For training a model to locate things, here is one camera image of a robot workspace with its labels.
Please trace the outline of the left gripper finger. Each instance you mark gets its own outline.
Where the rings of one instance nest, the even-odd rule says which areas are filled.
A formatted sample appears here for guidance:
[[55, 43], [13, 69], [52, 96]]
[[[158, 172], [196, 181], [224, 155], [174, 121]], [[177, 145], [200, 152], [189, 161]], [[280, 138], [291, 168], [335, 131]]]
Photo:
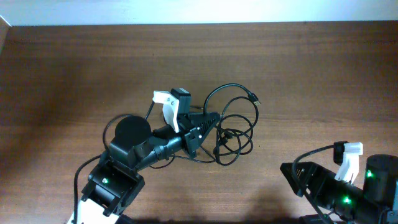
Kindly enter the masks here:
[[173, 88], [171, 94], [178, 99], [178, 110], [177, 114], [187, 114], [190, 110], [191, 105], [191, 94], [184, 88]]
[[221, 116], [217, 112], [210, 113], [189, 113], [187, 119], [192, 124], [193, 132], [198, 140], [200, 146], [210, 131], [220, 121]]

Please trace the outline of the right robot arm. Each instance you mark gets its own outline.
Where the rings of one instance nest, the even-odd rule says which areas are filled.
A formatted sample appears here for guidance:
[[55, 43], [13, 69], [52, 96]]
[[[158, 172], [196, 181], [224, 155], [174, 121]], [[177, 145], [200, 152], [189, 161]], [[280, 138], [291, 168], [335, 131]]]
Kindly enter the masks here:
[[397, 223], [397, 157], [371, 155], [360, 189], [314, 162], [300, 162], [296, 175], [321, 208], [355, 223]]

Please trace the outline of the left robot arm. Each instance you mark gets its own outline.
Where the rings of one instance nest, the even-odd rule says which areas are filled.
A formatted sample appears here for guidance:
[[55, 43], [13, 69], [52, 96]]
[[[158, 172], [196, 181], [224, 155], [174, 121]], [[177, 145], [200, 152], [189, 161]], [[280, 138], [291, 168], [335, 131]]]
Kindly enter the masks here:
[[117, 223], [145, 182], [139, 171], [178, 151], [189, 159], [221, 120], [217, 112], [190, 111], [191, 94], [183, 88], [155, 91], [152, 103], [162, 104], [166, 125], [151, 129], [146, 117], [122, 114], [113, 140], [97, 156], [82, 197], [74, 199], [69, 223]]

